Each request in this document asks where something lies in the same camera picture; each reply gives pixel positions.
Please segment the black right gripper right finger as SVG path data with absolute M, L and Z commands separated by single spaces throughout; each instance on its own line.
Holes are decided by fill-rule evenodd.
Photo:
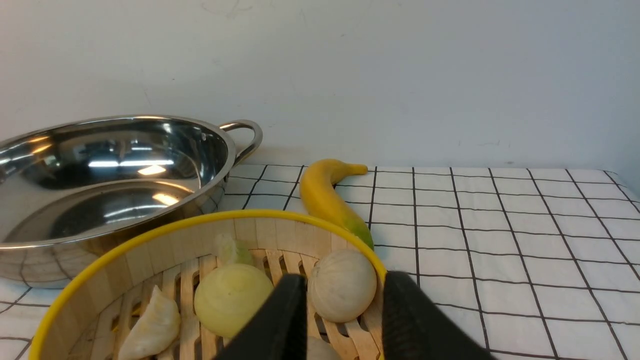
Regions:
M 402 271 L 388 271 L 382 290 L 386 360 L 493 360 Z

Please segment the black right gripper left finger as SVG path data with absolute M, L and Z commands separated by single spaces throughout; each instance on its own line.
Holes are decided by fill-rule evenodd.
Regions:
M 242 330 L 216 360 L 305 360 L 307 358 L 306 278 L 282 276 Z

